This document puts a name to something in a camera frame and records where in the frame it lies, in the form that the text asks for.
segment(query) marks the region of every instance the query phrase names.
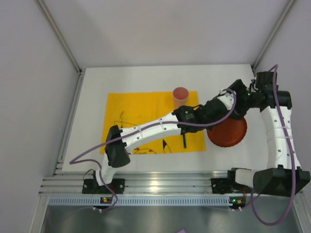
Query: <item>metal beam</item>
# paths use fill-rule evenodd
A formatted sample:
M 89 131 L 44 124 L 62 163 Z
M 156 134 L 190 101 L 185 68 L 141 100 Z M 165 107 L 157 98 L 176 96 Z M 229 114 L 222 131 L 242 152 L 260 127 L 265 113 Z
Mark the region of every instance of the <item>metal beam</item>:
M 254 62 L 254 64 L 252 65 L 253 71 L 256 70 L 256 68 L 258 67 L 259 63 L 261 62 L 263 56 L 266 54 L 266 52 L 268 51 L 270 45 L 272 44 L 273 40 L 275 39 L 279 29 L 281 28 L 281 26 L 283 25 L 285 19 L 287 18 L 287 16 L 289 15 L 290 11 L 292 10 L 294 4 L 297 2 L 297 0 L 289 0 L 287 2 L 287 5 L 285 6 L 280 18 L 278 19 L 276 25 L 274 26 L 272 32 L 270 33 L 269 37 L 267 38 L 266 42 L 264 43 L 262 49 L 260 50 L 259 55 L 257 56 L 256 61 Z
M 43 0 L 35 0 L 35 2 L 37 4 L 37 6 L 39 7 L 39 9 L 41 10 L 41 12 L 43 13 L 43 15 L 45 16 L 45 18 L 47 19 L 50 26 L 52 27 L 57 39 L 59 40 L 60 44 L 62 45 L 65 53 L 67 54 L 68 58 L 70 59 L 75 70 L 78 73 L 81 73 L 81 69 L 80 69 L 76 59 L 74 58 L 74 56 L 73 56 L 69 46 L 67 45 L 63 35 L 61 34 L 60 30 L 58 29 L 58 27 L 57 27 L 52 15 L 50 14 L 46 4 L 44 3 Z

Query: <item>plastic cup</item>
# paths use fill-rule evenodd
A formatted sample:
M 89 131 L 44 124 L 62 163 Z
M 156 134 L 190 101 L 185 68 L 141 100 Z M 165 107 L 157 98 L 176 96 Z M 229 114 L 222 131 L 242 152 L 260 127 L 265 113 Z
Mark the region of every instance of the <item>plastic cup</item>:
M 187 104 L 189 91 L 184 87 L 175 88 L 173 91 L 174 108 L 177 109 L 182 105 Z

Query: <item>gray wall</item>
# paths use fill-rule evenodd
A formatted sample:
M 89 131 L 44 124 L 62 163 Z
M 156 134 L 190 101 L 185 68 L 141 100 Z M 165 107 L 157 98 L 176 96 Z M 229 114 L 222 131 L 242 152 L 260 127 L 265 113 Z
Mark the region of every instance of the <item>gray wall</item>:
M 0 232 L 23 233 L 77 74 L 33 0 L 0 3 Z
M 257 71 L 278 67 L 278 84 L 292 95 L 292 127 L 298 159 L 311 171 L 311 1 L 298 0 Z M 311 206 L 311 184 L 305 188 Z
M 288 0 L 45 0 L 81 67 L 249 64 Z

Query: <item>perforated metal strip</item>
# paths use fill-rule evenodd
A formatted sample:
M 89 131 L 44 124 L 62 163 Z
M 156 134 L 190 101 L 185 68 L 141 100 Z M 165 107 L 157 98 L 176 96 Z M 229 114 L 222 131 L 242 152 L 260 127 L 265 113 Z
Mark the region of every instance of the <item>perforated metal strip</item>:
M 49 205 L 105 206 L 104 197 L 50 197 Z M 229 197 L 129 197 L 120 196 L 117 206 L 230 206 Z

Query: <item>yellow cloth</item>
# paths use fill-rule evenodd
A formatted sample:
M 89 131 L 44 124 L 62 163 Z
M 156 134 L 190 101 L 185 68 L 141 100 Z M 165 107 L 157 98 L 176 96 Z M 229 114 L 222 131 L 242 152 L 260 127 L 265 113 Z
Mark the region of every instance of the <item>yellow cloth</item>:
M 199 104 L 196 91 L 190 91 L 188 106 Z M 129 128 L 161 118 L 174 110 L 172 92 L 150 93 L 110 93 L 106 106 L 102 142 L 106 141 L 111 126 Z M 188 133 L 187 148 L 184 148 L 183 137 L 169 136 L 147 143 L 136 148 L 133 154 L 162 154 L 191 151 L 205 151 L 204 132 Z

